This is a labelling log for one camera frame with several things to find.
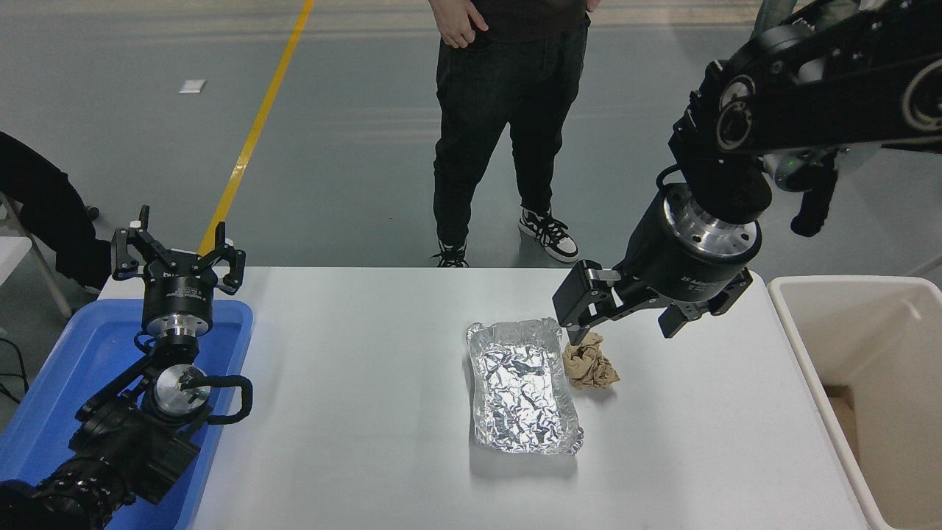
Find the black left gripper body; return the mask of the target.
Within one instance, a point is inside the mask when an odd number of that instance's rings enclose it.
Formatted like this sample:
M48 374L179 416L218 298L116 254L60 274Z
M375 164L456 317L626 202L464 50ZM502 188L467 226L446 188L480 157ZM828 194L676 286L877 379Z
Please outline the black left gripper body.
M173 258L178 268L172 271L161 261L144 267L144 318L155 322L172 314L196 317L211 322L216 274L212 269L195 274L190 258Z

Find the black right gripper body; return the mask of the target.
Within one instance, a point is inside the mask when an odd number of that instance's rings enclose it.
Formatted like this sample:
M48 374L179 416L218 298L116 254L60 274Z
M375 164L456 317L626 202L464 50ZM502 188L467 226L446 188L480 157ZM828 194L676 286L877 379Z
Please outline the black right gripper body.
M726 288L759 249L758 222L721 221L700 207L689 188L663 188L615 269L670 299L699 302Z

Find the standing person's right hand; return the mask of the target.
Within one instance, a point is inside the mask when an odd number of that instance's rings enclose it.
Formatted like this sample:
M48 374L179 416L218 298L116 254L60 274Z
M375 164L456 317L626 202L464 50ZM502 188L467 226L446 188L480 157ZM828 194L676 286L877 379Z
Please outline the standing person's right hand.
M428 6L443 43L453 49L467 48L490 28L471 1L431 0Z

